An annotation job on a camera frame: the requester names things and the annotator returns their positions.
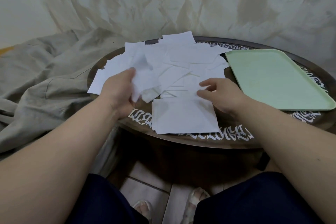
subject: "person's right arm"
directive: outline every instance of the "person's right arm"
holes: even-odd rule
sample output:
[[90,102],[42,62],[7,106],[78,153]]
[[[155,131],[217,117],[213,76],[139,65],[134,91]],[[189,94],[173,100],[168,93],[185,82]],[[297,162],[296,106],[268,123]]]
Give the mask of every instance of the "person's right arm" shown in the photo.
[[239,120],[325,223],[336,223],[336,136],[246,96],[229,79],[210,78],[197,94]]

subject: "person's left hand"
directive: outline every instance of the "person's left hand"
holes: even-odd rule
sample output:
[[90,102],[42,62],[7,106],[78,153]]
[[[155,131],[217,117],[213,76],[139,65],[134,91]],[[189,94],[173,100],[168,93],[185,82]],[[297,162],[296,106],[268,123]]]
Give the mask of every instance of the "person's left hand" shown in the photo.
[[127,117],[134,108],[135,103],[131,100],[134,75],[135,69],[130,68],[108,78],[98,97],[117,111],[119,119]]

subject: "skin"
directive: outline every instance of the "skin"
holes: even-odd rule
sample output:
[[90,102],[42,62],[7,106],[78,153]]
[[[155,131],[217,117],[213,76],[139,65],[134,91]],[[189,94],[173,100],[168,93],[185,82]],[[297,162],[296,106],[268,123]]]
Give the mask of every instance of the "skin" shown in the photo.
[[[1,223],[64,223],[115,122],[126,117],[134,69],[109,78],[101,95],[61,126],[0,162]],[[198,95],[241,121],[325,223],[336,223],[336,136],[257,102],[229,79]]]

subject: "neat stack of white paper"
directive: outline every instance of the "neat stack of white paper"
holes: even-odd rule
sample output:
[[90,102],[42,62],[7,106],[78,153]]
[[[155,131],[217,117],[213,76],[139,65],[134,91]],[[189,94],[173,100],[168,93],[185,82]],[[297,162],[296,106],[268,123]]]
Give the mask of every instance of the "neat stack of white paper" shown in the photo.
[[125,52],[98,69],[88,93],[100,94],[104,82],[130,67],[136,69],[132,80],[132,100],[153,101],[153,129],[165,133],[218,132],[212,104],[197,97],[199,83],[208,78],[225,78],[229,67],[220,54],[231,49],[197,44],[191,31],[164,35],[157,44],[125,43]]
[[212,103],[198,97],[154,99],[152,114],[158,134],[219,132]]

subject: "forearm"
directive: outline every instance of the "forearm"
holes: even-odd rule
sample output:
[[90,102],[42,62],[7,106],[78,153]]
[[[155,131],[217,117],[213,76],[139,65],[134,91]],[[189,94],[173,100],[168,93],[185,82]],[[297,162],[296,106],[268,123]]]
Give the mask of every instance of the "forearm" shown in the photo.
[[116,120],[98,98],[0,162],[2,222],[63,223]]
[[234,116],[325,223],[336,222],[336,136],[249,99]]

